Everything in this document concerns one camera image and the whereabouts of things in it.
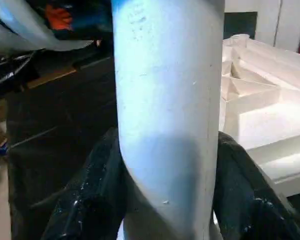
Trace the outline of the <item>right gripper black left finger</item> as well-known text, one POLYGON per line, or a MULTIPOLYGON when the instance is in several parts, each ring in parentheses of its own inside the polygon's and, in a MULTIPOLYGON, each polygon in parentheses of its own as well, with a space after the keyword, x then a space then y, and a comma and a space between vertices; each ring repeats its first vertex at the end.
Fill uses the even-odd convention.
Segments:
POLYGON ((125 171, 118 130, 111 128, 61 192, 41 238, 117 239, 127 211, 125 171))

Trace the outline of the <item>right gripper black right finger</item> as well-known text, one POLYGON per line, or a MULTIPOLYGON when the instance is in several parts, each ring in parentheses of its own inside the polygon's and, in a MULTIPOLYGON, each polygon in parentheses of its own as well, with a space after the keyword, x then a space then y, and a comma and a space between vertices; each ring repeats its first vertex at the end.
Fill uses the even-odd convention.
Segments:
POLYGON ((221 131, 213 210, 225 240, 300 240, 296 209, 246 150, 221 131))

